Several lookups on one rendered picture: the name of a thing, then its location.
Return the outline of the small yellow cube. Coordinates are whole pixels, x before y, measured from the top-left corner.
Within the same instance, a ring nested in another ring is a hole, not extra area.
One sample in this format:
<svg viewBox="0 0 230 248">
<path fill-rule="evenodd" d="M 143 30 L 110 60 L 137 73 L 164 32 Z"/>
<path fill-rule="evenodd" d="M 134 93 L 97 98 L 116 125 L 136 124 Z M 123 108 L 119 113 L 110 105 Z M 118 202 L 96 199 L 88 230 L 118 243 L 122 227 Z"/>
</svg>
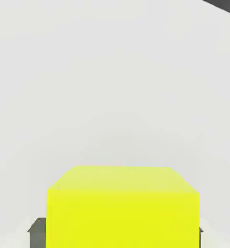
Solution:
<svg viewBox="0 0 230 248">
<path fill-rule="evenodd" d="M 46 248 L 200 248 L 200 194 L 170 167 L 74 166 L 46 194 Z"/>
</svg>

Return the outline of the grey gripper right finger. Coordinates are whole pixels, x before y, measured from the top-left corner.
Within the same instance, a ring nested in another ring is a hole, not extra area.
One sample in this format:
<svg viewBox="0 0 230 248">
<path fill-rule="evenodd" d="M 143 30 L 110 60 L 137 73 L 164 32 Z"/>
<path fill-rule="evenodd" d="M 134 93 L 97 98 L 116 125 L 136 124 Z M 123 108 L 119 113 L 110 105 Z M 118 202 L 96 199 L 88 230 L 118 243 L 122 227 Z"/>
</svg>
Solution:
<svg viewBox="0 0 230 248">
<path fill-rule="evenodd" d="M 200 219 L 201 233 L 201 248 L 223 248 L 223 240 L 218 232 L 204 218 Z"/>
</svg>

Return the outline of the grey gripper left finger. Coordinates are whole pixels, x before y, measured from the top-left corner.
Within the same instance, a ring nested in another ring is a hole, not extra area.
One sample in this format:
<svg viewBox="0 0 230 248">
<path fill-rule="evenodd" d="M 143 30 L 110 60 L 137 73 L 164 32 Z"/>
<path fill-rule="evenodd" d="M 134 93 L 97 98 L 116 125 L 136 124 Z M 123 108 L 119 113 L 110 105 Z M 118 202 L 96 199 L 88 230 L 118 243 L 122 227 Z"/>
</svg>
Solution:
<svg viewBox="0 0 230 248">
<path fill-rule="evenodd" d="M 25 220 L 14 232 L 12 248 L 46 248 L 46 218 Z"/>
</svg>

